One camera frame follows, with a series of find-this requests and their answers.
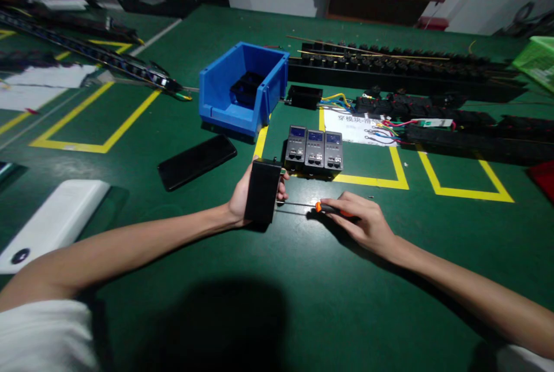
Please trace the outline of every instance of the green workbench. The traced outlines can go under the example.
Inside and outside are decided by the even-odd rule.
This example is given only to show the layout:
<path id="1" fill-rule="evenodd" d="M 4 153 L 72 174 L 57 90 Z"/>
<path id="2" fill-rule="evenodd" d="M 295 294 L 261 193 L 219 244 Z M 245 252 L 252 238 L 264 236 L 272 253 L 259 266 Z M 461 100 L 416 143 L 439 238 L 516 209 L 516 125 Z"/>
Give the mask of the green workbench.
<path id="1" fill-rule="evenodd" d="M 125 17 L 144 40 L 172 21 Z M 526 44 L 202 6 L 138 57 L 154 60 L 181 84 L 197 87 L 200 70 L 238 41 L 280 45 L 297 56 L 300 42 L 286 35 L 458 53 L 466 53 L 477 39 L 473 52 L 493 61 L 515 57 Z M 0 47 L 49 46 L 18 34 L 0 40 Z M 322 88 L 325 95 L 344 92 L 354 98 L 360 93 Z M 530 89 L 517 101 L 552 101 L 539 86 Z M 265 143 L 234 140 L 235 159 L 168 193 L 157 164 L 214 135 L 201 129 L 197 96 L 185 103 L 151 95 L 148 88 L 115 84 L 75 114 L 98 90 L 68 91 L 39 115 L 25 117 L 0 134 L 0 160 L 24 167 L 0 185 L 0 249 L 66 179 L 101 179 L 113 186 L 85 228 L 81 237 L 86 238 L 224 203 L 254 149 L 263 149 L 266 158 L 280 157 L 290 124 L 320 125 L 319 112 L 279 103 Z M 105 145 L 140 106 L 144 111 L 107 152 L 79 151 L 82 144 Z M 551 106 L 530 104 L 467 109 L 495 118 L 552 118 L 554 112 Z M 45 138 L 68 114 L 67 123 Z M 17 116 L 0 111 L 0 126 Z M 58 141 L 51 143 L 58 147 L 29 146 L 41 136 Z M 315 202 L 344 190 L 374 196 L 396 234 L 554 310 L 554 213 L 525 168 L 396 151 L 399 166 L 393 165 L 389 148 L 346 144 L 345 174 L 374 182 L 292 178 L 287 185 L 290 200 Z M 431 184 L 429 163 L 440 181 L 438 189 Z M 404 183 L 380 182 L 401 179 Z M 497 195 L 477 199 L 474 193 L 456 193 L 460 191 Z M 9 279 L 0 277 L 0 285 Z M 280 208 L 265 232 L 236 230 L 192 244 L 91 290 L 83 300 L 93 311 L 95 340 L 107 370 L 195 370 L 220 361 L 223 367 L 241 362 L 243 369 L 256 370 L 490 370 L 498 343 L 425 281 L 364 252 L 330 220 L 295 206 Z"/>

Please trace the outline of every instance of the wooden stick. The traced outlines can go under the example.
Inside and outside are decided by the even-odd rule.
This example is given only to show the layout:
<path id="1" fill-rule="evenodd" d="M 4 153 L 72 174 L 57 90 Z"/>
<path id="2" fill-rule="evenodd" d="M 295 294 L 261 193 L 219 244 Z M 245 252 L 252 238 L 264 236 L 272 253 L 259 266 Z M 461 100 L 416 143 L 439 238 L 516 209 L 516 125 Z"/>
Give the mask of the wooden stick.
<path id="1" fill-rule="evenodd" d="M 288 37 L 290 39 L 304 40 L 306 42 L 321 43 L 321 44 L 324 44 L 324 45 L 339 47 L 339 48 L 348 49 L 348 50 L 356 50 L 356 51 L 359 51 L 359 52 L 364 52 L 364 53 L 368 53 L 368 54 L 372 54 L 372 55 L 379 55 L 379 56 L 385 57 L 385 58 L 406 59 L 408 62 L 420 63 L 420 64 L 425 65 L 425 66 L 432 66 L 432 67 L 437 66 L 437 65 L 431 65 L 430 63 L 425 63 L 425 62 L 421 62 L 421 61 L 414 61 L 413 59 L 407 59 L 406 57 L 403 57 L 403 56 L 400 56 L 400 55 L 384 55 L 384 54 L 380 54 L 380 53 L 377 53 L 377 52 L 367 51 L 367 50 L 364 50 L 364 49 L 350 48 L 348 46 L 336 45 L 334 43 L 325 43 L 325 42 L 322 42 L 320 40 L 306 39 L 305 37 L 290 36 L 290 35 L 286 35 L 286 37 Z"/>
<path id="2" fill-rule="evenodd" d="M 315 53 L 315 52 L 306 52 L 306 51 L 301 51 L 301 50 L 297 50 L 296 52 L 300 52 L 300 53 L 307 53 L 308 55 L 321 55 L 321 56 L 332 56 L 332 57 L 337 57 L 337 58 L 342 58 L 343 55 L 330 55 L 330 54 L 319 54 L 319 53 Z M 369 56 L 369 57 L 387 57 L 389 55 L 383 55 L 383 54 L 378 54 L 378 55 L 372 55 L 372 54 L 360 54 L 360 56 Z M 401 59 L 430 59 L 430 60 L 433 60 L 433 61 L 449 61 L 450 58 L 426 58 L 426 57 L 402 57 Z"/>

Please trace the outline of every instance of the white sleeve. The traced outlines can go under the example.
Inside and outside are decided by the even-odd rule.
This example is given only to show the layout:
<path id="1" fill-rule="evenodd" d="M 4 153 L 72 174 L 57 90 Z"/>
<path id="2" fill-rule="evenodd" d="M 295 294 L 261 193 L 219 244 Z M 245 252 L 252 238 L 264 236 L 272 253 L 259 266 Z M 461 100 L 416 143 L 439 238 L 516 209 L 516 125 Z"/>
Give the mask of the white sleeve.
<path id="1" fill-rule="evenodd" d="M 0 313 L 0 370 L 98 371 L 91 312 L 74 300 L 29 303 Z"/>
<path id="2" fill-rule="evenodd" d="M 554 360 L 545 359 L 516 345 L 500 349 L 496 360 L 500 372 L 554 372 Z"/>

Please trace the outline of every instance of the blue storage bin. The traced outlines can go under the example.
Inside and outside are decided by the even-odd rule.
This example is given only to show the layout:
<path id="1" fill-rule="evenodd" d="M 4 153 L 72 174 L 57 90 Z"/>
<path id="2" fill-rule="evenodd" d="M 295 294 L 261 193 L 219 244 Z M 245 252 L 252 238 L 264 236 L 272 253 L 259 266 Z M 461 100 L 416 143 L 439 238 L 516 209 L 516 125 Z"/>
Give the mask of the blue storage bin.
<path id="1" fill-rule="evenodd" d="M 256 91 L 254 106 L 241 104 L 231 87 L 247 71 L 265 77 Z M 269 115 L 285 98 L 289 53 L 239 42 L 200 72 L 202 120 L 257 138 Z"/>

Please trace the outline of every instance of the green plastic basket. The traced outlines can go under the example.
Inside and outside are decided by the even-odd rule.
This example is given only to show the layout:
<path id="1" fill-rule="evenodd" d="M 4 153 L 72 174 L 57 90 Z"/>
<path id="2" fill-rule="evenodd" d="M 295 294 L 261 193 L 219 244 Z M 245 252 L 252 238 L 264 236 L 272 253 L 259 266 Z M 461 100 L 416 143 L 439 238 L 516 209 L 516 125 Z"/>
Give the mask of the green plastic basket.
<path id="1" fill-rule="evenodd" d="M 554 37 L 533 36 L 513 65 L 554 92 Z"/>

